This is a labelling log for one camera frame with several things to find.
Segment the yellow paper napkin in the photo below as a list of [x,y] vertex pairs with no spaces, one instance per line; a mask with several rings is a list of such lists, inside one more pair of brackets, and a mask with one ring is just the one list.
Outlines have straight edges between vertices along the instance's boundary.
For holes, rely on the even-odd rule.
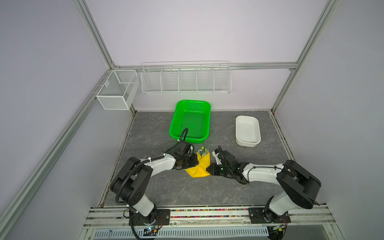
[[186,172],[192,178],[203,178],[210,176],[211,174],[207,171],[207,168],[211,165],[211,155],[209,152],[203,155],[197,154],[199,164],[193,168],[186,169]]

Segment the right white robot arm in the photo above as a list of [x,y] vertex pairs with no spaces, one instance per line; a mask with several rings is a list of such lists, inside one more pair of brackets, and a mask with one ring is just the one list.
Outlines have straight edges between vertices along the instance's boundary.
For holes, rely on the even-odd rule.
[[216,162],[206,171],[212,176],[233,179],[240,184],[264,182],[282,187],[283,192],[268,199],[263,208],[250,208],[253,224],[290,223],[288,211],[295,208],[312,209],[321,188],[321,181],[293,160],[277,165],[256,165],[238,162],[228,151],[218,147],[213,151]]

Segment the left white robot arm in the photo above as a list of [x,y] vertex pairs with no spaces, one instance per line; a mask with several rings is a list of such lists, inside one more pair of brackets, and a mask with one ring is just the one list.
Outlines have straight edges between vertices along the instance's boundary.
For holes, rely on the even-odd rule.
[[129,210],[147,219],[154,218],[157,206],[145,195],[151,177],[170,170],[186,170],[199,164],[194,145],[179,140],[160,156],[138,159],[129,158],[110,184],[115,203],[126,205]]

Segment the white plastic tray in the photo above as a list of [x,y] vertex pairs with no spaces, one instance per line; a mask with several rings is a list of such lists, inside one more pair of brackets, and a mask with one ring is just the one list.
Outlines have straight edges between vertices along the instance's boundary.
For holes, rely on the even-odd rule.
[[261,142],[258,119],[251,116],[236,117],[236,142],[239,146],[253,148]]

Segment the green plastic basket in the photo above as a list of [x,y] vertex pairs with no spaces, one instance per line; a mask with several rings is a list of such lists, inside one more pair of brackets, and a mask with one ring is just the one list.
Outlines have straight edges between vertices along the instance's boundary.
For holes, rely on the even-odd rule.
[[187,128],[187,142],[203,143],[210,134],[211,109],[211,104],[206,101],[179,101],[169,129],[171,138],[179,139]]

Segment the white mesh wall box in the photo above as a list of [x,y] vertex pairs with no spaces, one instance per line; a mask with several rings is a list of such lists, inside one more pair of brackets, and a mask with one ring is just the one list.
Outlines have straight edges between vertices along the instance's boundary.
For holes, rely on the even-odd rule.
[[112,70],[98,91],[97,99],[104,110],[128,111],[139,86],[137,71]]

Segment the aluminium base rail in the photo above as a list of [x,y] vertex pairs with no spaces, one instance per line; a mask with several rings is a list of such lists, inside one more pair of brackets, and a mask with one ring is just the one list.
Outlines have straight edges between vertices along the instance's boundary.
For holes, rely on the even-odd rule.
[[319,232],[322,239],[342,240],[333,215],[326,205],[311,210],[296,208],[275,222],[257,218],[262,207],[165,207],[159,208],[155,223],[131,218],[127,208],[91,209],[79,238],[81,240],[171,240],[267,237],[294,238],[302,232]]

